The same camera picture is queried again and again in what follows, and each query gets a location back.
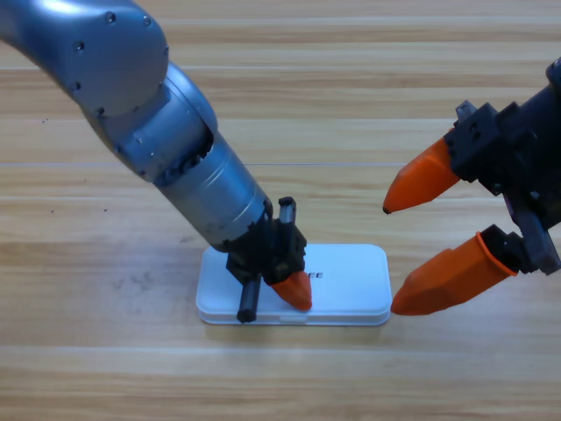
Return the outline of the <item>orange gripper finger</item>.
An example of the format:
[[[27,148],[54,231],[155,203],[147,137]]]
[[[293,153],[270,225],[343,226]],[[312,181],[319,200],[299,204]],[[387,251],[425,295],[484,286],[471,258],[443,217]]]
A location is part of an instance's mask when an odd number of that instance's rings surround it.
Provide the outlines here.
[[[423,316],[446,310],[528,268],[522,238],[491,225],[411,272],[396,293],[391,311]]]

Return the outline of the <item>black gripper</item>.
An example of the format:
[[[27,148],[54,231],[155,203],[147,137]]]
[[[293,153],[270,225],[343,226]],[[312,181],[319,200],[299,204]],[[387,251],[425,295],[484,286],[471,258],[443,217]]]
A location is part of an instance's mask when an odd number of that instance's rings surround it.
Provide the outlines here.
[[[431,202],[460,181],[480,182],[499,195],[501,129],[508,141],[501,194],[521,233],[491,225],[481,237],[515,273],[557,272],[560,257],[549,229],[560,223],[560,60],[547,67],[546,77],[545,88],[500,113],[489,103],[460,104],[450,130],[398,172],[382,210],[391,214]]]
[[[260,284],[268,285],[279,298],[297,310],[310,310],[312,289],[305,272],[307,240],[295,223],[296,201],[279,200],[280,213],[273,217],[270,203],[247,233],[225,243],[226,268],[242,285],[237,320],[257,318]]]

